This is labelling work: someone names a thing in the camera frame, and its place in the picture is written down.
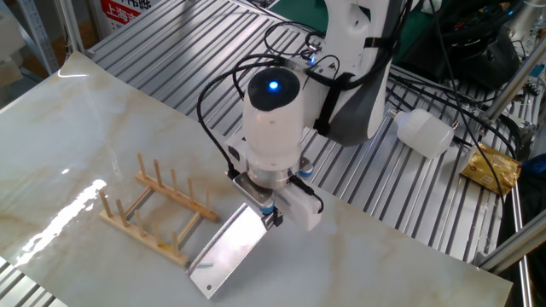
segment blue indicator light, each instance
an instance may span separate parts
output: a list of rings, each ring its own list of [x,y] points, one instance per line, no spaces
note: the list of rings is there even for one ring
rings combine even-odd
[[[275,91],[279,88],[279,84],[276,81],[270,82],[270,90]]]

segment red sign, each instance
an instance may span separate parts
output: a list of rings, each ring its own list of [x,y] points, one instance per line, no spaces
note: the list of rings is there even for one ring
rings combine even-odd
[[[112,0],[101,0],[101,6],[102,11],[109,19],[124,25],[127,24],[127,22],[134,20],[140,14],[140,12],[129,9]]]

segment metal pole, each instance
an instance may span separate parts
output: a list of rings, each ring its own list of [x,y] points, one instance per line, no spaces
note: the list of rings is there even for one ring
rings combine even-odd
[[[484,258],[479,267],[499,274],[546,242],[546,210]]]
[[[70,48],[70,53],[78,51],[84,53],[84,44],[82,37],[79,34],[78,22],[74,14],[74,7],[71,0],[55,0],[57,14],[61,20],[61,26],[67,46]]]
[[[540,41],[527,60],[521,65],[520,70],[518,70],[510,82],[506,84],[502,94],[491,104],[491,107],[482,114],[481,117],[483,120],[491,124],[498,119],[502,114],[502,111],[506,109],[508,104],[510,104],[514,97],[520,92],[523,85],[529,80],[529,73],[536,64],[540,63],[544,53],[546,53],[546,38],[543,38]]]
[[[38,14],[38,10],[36,9],[34,1],[19,0],[18,4],[23,15],[25,16],[26,23],[28,24],[28,27],[32,34],[31,38],[31,36],[26,32],[25,28],[23,28],[20,22],[17,21],[20,33],[23,36],[26,45],[38,58],[48,74],[56,72],[59,69],[59,64],[57,63],[57,59],[55,58],[55,54],[53,52],[53,49],[51,48],[51,44],[49,43],[47,33],[44,30],[44,24],[40,19],[40,15]],[[13,16],[13,13],[11,13],[8,6],[6,5],[6,3],[4,3],[3,0],[0,0],[0,10],[3,10]]]
[[[95,34],[98,37],[99,41],[102,41],[104,37],[102,36],[102,32],[99,27],[99,19],[96,14],[95,3],[93,2],[93,0],[87,1],[87,9],[89,10],[89,15],[91,20],[91,25],[93,26],[93,31],[95,31]]]

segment white robot link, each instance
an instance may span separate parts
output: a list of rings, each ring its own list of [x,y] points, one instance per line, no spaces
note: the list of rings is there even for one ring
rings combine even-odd
[[[326,0],[328,30],[311,62],[266,68],[249,81],[243,126],[225,143],[240,175],[235,186],[264,215],[280,211],[302,229],[324,204],[300,176],[305,127],[344,146],[379,129],[392,55],[411,1]],[[320,61],[322,72],[313,66]]]

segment metal slotted table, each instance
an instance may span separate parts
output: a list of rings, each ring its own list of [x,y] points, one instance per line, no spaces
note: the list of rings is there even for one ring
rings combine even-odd
[[[88,55],[113,76],[197,119],[195,104],[203,87],[244,55],[267,53],[264,32],[276,22],[251,6],[228,0],[164,1],[101,41]],[[276,49],[287,52],[305,47],[305,34],[295,28],[279,28],[268,39]],[[243,87],[255,72],[241,76]],[[396,67],[392,73],[410,77]],[[388,86],[412,106],[428,110],[449,125],[460,120],[456,110],[436,100],[401,84],[389,82]],[[447,98],[440,90],[422,88]],[[462,86],[461,91],[476,100],[487,98],[473,87]],[[404,109],[388,94],[386,104]],[[526,97],[526,102],[512,104],[509,112],[535,124],[539,104],[540,96]],[[207,125],[224,136],[241,128],[241,101],[230,78],[209,93],[203,113]],[[503,125],[493,126],[509,136]],[[385,116],[372,140],[348,148],[306,130],[303,149],[315,166],[310,180],[454,258],[472,263],[477,253],[492,252],[497,247],[502,207],[495,194],[459,175],[468,149],[453,145],[441,157],[425,159],[398,140],[396,129]],[[470,140],[463,128],[457,135]],[[491,133],[482,142],[508,152]],[[522,280],[528,281],[526,274]]]

